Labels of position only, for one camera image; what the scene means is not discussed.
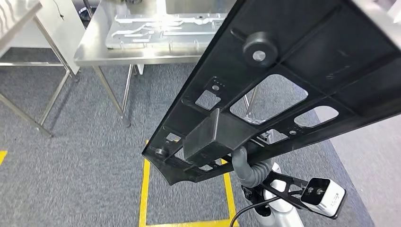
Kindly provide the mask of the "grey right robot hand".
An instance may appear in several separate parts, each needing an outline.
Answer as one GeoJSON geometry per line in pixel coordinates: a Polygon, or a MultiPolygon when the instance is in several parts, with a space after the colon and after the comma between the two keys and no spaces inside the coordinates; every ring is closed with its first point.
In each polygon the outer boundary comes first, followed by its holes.
{"type": "Polygon", "coordinates": [[[249,165],[246,147],[247,145],[242,145],[231,153],[232,166],[240,184],[247,188],[254,188],[264,180],[266,170],[269,170],[270,161],[261,161],[249,165]]]}

